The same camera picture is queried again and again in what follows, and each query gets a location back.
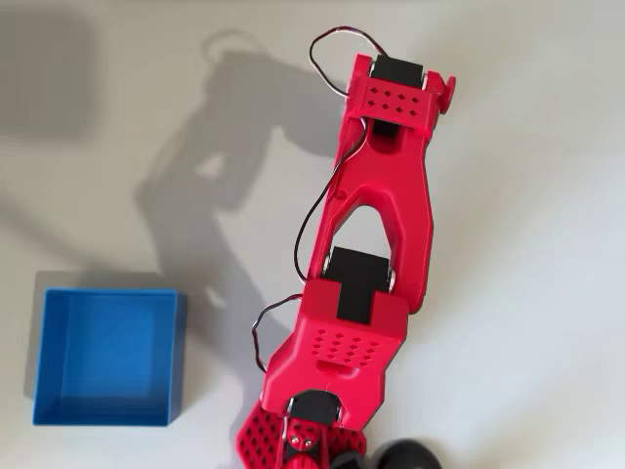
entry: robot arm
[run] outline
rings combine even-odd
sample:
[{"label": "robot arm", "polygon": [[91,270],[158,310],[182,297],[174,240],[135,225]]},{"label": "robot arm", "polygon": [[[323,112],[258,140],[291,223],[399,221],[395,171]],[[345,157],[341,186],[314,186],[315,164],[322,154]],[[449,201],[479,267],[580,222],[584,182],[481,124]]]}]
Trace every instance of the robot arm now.
[{"label": "robot arm", "polygon": [[[358,467],[339,456],[364,454],[360,432],[384,400],[385,370],[425,294],[433,229],[425,150],[454,84],[386,55],[356,56],[302,303],[238,434],[245,468]],[[391,259],[339,247],[330,255],[360,205],[380,213]]]}]

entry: perforated red plate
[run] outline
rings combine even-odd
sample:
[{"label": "perforated red plate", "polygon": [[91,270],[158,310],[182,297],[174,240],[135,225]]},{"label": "perforated red plate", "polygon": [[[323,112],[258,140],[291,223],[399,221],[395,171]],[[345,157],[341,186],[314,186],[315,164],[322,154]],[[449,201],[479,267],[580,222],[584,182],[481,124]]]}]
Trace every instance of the perforated red plate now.
[{"label": "perforated red plate", "polygon": [[[236,451],[243,467],[274,469],[281,432],[282,418],[263,410],[260,401],[257,401],[236,434]],[[327,429],[327,444],[330,460],[345,451],[357,451],[360,454],[366,451],[362,432],[342,428]]]}]

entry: blue box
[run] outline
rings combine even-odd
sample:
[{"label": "blue box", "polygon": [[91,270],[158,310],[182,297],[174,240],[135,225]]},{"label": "blue box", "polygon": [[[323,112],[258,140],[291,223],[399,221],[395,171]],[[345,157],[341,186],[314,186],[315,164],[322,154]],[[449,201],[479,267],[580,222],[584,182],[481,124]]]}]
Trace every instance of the blue box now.
[{"label": "blue box", "polygon": [[166,426],[181,409],[185,296],[46,289],[32,422]]}]

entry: black and white wire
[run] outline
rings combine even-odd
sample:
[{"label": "black and white wire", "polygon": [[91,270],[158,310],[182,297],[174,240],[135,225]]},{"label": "black and white wire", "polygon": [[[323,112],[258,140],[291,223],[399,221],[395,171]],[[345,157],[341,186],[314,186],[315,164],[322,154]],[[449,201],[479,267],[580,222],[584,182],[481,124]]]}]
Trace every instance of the black and white wire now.
[{"label": "black and white wire", "polygon": [[302,222],[302,226],[300,227],[300,230],[297,233],[297,237],[295,238],[295,247],[293,248],[293,263],[295,264],[295,271],[297,272],[297,275],[302,282],[306,282],[308,280],[307,277],[302,272],[302,269],[300,269],[300,262],[298,259],[298,251],[300,249],[300,241],[302,240],[304,229],[306,228],[306,224],[309,222],[309,219],[313,215],[314,210],[319,205],[319,203],[321,203],[321,201],[327,194],[328,190],[330,189],[330,186],[332,185],[332,181],[334,181],[334,176],[336,176],[336,173],[338,172],[339,168],[343,164],[345,164],[352,156],[356,155],[362,148],[362,145],[364,144],[364,137],[367,134],[367,122],[366,120],[364,120],[364,117],[360,118],[360,123],[362,124],[362,133],[360,134],[360,137],[345,153],[343,153],[343,156],[341,156],[341,159],[337,161],[336,166],[334,166],[334,171],[332,171],[332,175],[330,176],[330,180],[328,181],[328,184],[325,185],[325,188],[323,188],[323,192],[314,202],[311,209],[309,210],[309,213],[306,214],[306,217],[304,217],[304,222]]},{"label": "black and white wire", "polygon": [[[325,84],[328,85],[332,91],[334,91],[338,95],[340,95],[340,96],[345,98],[348,95],[348,93],[343,91],[343,90],[341,90],[341,89],[339,89],[337,86],[335,86],[330,81],[330,79],[323,72],[323,70],[321,69],[321,67],[319,66],[319,64],[316,62],[316,60],[313,57],[314,45],[317,42],[319,42],[321,39],[323,39],[323,38],[325,38],[327,36],[330,36],[332,34],[336,34],[338,32],[347,32],[347,33],[350,33],[350,34],[355,34],[357,36],[363,37],[364,39],[366,39],[369,42],[369,44],[371,44],[376,49],[376,51],[378,51],[379,54],[381,54],[383,56],[386,56],[387,53],[384,51],[384,49],[382,49],[382,46],[380,46],[366,32],[361,31],[360,29],[356,29],[355,27],[351,27],[351,26],[337,26],[337,27],[333,27],[332,29],[328,29],[323,34],[320,34],[319,36],[317,36],[314,39],[314,41],[312,42],[311,47],[309,49],[309,60],[311,61],[312,67],[317,71],[317,73],[321,76],[321,78],[323,79]],[[302,235],[304,234],[304,229],[306,228],[306,225],[307,225],[309,219],[313,215],[314,210],[319,205],[319,203],[321,203],[321,201],[323,200],[323,198],[327,194],[328,190],[330,189],[330,186],[332,185],[332,182],[334,181],[334,177],[336,176],[339,168],[343,164],[345,164],[350,158],[355,156],[360,151],[360,149],[362,149],[362,146],[364,145],[365,137],[366,137],[366,134],[367,134],[367,130],[368,130],[368,128],[367,128],[368,123],[364,119],[364,117],[360,118],[360,123],[362,124],[362,133],[360,134],[358,139],[354,142],[354,144],[351,147],[349,147],[347,149],[347,151],[345,151],[345,153],[343,153],[341,158],[337,161],[336,165],[334,166],[334,169],[332,171],[332,175],[330,176],[330,179],[329,179],[328,183],[325,185],[325,188],[323,188],[323,191],[321,192],[321,195],[317,198],[317,200],[314,202],[314,204],[312,205],[312,207],[309,210],[309,212],[306,214],[306,217],[304,218],[304,222],[302,222],[302,226],[300,227],[300,230],[297,233],[297,237],[295,238],[295,247],[293,249],[293,262],[295,264],[295,270],[297,271],[297,275],[298,275],[298,277],[300,278],[300,280],[302,282],[306,282],[308,280],[307,277],[302,272],[302,269],[300,269],[300,263],[299,263],[299,260],[298,260],[298,251],[299,251],[299,247],[300,247],[300,242],[302,240]],[[267,367],[265,366],[265,364],[261,360],[260,346],[259,346],[259,343],[258,343],[258,332],[256,331],[256,329],[258,328],[259,324],[261,323],[261,320],[263,319],[263,316],[265,315],[266,312],[271,311],[274,308],[279,308],[280,306],[282,306],[285,303],[288,303],[289,301],[300,300],[300,299],[302,299],[302,294],[301,293],[297,293],[295,295],[287,296],[283,300],[278,301],[277,303],[273,303],[273,304],[267,306],[266,308],[264,308],[261,311],[261,313],[258,315],[257,319],[254,321],[254,324],[252,325],[252,337],[254,339],[254,351],[255,351],[255,356],[256,356],[256,365],[258,366],[258,368],[261,369],[261,371],[263,373],[267,372]]]},{"label": "black and white wire", "polygon": [[263,316],[265,315],[267,311],[271,311],[274,308],[278,308],[282,306],[283,304],[288,303],[289,301],[299,300],[300,298],[302,298],[302,294],[298,293],[296,295],[287,296],[283,300],[267,306],[261,311],[261,313],[258,315],[256,320],[254,321],[254,325],[252,325],[252,337],[254,337],[254,351],[256,353],[256,364],[258,365],[258,368],[260,368],[263,373],[267,373],[267,367],[261,360],[261,351],[260,351],[260,346],[258,345],[258,332],[256,332],[256,328],[261,323],[261,320],[263,319]]},{"label": "black and white wire", "polygon": [[331,36],[332,34],[336,34],[338,32],[347,32],[349,34],[355,34],[356,36],[363,37],[364,39],[366,39],[369,42],[369,44],[371,44],[374,47],[374,49],[376,51],[378,51],[378,54],[381,54],[383,56],[387,56],[388,54],[384,51],[384,49],[382,49],[382,46],[380,46],[380,44],[378,44],[375,41],[375,39],[373,39],[366,32],[364,32],[364,31],[362,31],[360,29],[357,29],[355,27],[351,27],[351,26],[336,26],[336,27],[333,27],[332,29],[328,29],[323,34],[319,34],[318,36],[316,36],[314,41],[311,43],[311,47],[309,48],[309,61],[311,61],[312,67],[321,76],[321,78],[323,79],[325,84],[328,85],[330,87],[330,89],[333,92],[335,92],[337,95],[342,96],[343,98],[346,98],[348,93],[346,91],[343,91],[342,89],[340,89],[338,86],[336,86],[334,83],[332,83],[330,81],[330,79],[327,77],[327,75],[324,73],[324,71],[321,69],[321,67],[319,66],[319,64],[316,62],[316,60],[313,57],[314,45],[317,42],[319,42],[321,39],[326,38],[328,36]]}]

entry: white surface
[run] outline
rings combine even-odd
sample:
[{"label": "white surface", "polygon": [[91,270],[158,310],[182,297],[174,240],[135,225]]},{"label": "white surface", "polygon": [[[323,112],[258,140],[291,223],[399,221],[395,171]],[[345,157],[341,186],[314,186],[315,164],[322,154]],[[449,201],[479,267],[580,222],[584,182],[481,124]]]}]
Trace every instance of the white surface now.
[{"label": "white surface", "polygon": [[[306,53],[339,23],[458,77],[428,149],[428,295],[370,449],[417,437],[445,468],[625,466],[618,7],[3,5],[0,467],[238,467],[230,441],[261,378],[249,325],[300,288],[292,243],[340,116]],[[247,36],[214,40],[227,29]],[[318,53],[345,79],[354,51],[348,36]],[[364,214],[340,239],[386,252]],[[114,278],[190,294],[184,413],[166,429],[32,427],[33,285]],[[265,354],[292,312],[264,324]]]}]

